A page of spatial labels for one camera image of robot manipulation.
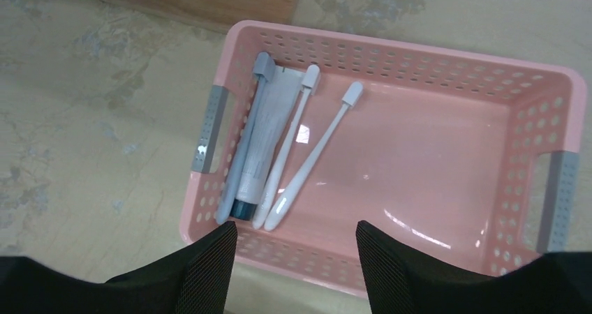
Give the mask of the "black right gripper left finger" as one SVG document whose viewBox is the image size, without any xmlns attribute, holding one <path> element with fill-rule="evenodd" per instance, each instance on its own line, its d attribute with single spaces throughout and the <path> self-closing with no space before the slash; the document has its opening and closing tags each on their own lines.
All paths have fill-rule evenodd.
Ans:
<svg viewBox="0 0 592 314">
<path fill-rule="evenodd" d="M 25 256 L 1 257 L 2 313 L 224 313 L 237 227 L 227 221 L 148 265 L 92 283 Z"/>
</svg>

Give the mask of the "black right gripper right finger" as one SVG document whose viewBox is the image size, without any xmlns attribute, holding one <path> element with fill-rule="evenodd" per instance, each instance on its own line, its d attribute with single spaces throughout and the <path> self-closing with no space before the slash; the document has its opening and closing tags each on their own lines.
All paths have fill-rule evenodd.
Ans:
<svg viewBox="0 0 592 314">
<path fill-rule="evenodd" d="M 365 220 L 357 249 L 372 313 L 590 313 L 591 253 L 545 253 L 508 274 L 461 269 Z"/>
</svg>

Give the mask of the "pink plastic basket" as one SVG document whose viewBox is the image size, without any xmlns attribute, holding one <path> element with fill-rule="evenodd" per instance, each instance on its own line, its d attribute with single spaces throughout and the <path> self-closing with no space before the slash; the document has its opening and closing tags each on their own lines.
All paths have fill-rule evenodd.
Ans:
<svg viewBox="0 0 592 314">
<path fill-rule="evenodd" d="M 462 269 L 500 276 L 565 247 L 587 87 L 574 70 L 393 40 L 241 21 L 226 37 L 179 222 L 188 244 L 216 207 L 251 99 L 253 65 L 320 67 L 288 183 L 341 107 L 286 218 L 271 231 L 237 223 L 238 262 L 363 297 L 355 229 L 366 220 Z"/>
</svg>

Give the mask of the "blue capped toothpaste tube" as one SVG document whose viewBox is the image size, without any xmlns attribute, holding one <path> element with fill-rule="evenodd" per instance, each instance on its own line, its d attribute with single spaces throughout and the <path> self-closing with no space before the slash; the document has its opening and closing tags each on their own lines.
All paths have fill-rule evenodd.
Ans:
<svg viewBox="0 0 592 314">
<path fill-rule="evenodd" d="M 230 215 L 251 220 L 262 201 L 275 148 L 302 85 L 303 72 L 280 68 L 263 89 L 246 160 Z"/>
</svg>

